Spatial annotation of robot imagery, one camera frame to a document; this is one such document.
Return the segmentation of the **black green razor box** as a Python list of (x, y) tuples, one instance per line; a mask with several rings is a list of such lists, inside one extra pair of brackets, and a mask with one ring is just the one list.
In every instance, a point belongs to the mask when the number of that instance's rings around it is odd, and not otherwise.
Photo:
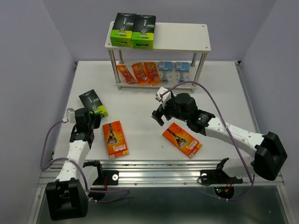
[(116, 47), (132, 47), (132, 34), (134, 30), (137, 14), (133, 13), (117, 13), (110, 33), (110, 41), (112, 46)]
[(108, 116), (105, 106), (94, 89), (79, 95), (79, 99), (85, 108), (94, 111), (95, 114), (100, 114), (102, 117)]

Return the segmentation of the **orange Gillette Fusion pack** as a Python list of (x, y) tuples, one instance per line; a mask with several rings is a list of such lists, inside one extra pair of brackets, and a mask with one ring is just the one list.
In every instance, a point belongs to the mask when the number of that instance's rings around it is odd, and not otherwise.
[(107, 153), (110, 159), (115, 159), (129, 154), (120, 121), (114, 121), (102, 126)]
[(162, 133), (162, 136), (189, 158), (193, 158), (202, 147), (196, 138), (174, 122)]

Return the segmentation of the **orange BIC razor bag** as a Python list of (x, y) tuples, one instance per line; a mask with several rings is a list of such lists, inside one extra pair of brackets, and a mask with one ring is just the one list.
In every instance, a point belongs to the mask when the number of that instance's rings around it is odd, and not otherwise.
[(135, 63), (131, 67), (139, 85), (145, 85), (150, 81), (141, 62)]
[(155, 62), (144, 62), (144, 67), (150, 86), (154, 86), (162, 81)]
[(125, 78), (125, 81), (126, 81), (127, 84), (135, 84), (135, 83), (137, 83), (137, 81), (135, 80), (135, 78), (133, 77), (133, 75), (131, 74), (131, 72), (128, 70), (128, 68), (126, 67), (126, 65), (121, 64), (121, 65), (117, 65), (116, 67), (117, 67), (118, 71)]

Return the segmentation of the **blue clear razor blister pack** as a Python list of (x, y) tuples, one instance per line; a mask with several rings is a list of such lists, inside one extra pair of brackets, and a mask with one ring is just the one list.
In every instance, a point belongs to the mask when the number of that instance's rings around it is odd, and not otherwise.
[(160, 61), (158, 63), (158, 70), (163, 83), (172, 83), (173, 63), (171, 61)]

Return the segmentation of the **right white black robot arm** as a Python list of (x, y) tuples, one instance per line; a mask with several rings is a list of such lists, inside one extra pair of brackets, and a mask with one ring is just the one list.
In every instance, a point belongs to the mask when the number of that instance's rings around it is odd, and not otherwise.
[(164, 125), (162, 117), (167, 120), (178, 119), (185, 122), (193, 132), (219, 139), (248, 154), (239, 160), (222, 159), (212, 171), (211, 178), (226, 182), (231, 177), (251, 173), (273, 181), (278, 176), (287, 153), (277, 134), (254, 133), (223, 122), (214, 114), (200, 110), (188, 93), (174, 95), (161, 87), (156, 93), (156, 99), (161, 104), (153, 111), (152, 118), (159, 125)]

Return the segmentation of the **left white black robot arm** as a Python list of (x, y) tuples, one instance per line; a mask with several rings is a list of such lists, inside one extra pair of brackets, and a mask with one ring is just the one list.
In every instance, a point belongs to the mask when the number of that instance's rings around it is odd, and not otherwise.
[(53, 221), (85, 217), (91, 185), (101, 183), (104, 172), (99, 161), (85, 161), (99, 128), (101, 116), (87, 108), (67, 109), (67, 121), (74, 126), (63, 167), (45, 188), (50, 218)]

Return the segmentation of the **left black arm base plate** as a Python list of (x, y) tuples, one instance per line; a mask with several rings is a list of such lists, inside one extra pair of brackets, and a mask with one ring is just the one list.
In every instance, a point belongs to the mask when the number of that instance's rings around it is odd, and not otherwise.
[(103, 170), (98, 173), (98, 177), (93, 182), (93, 185), (100, 186), (116, 186), (119, 181), (119, 171), (118, 170)]

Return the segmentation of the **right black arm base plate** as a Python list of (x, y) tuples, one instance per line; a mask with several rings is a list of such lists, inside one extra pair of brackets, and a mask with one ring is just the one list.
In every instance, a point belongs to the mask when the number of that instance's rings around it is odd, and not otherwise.
[(223, 167), (229, 158), (221, 160), (217, 164), (216, 169), (204, 169), (200, 171), (200, 176), (197, 182), (203, 186), (210, 186), (212, 184), (242, 184), (243, 179), (238, 179), (237, 177), (229, 177), (224, 171)]

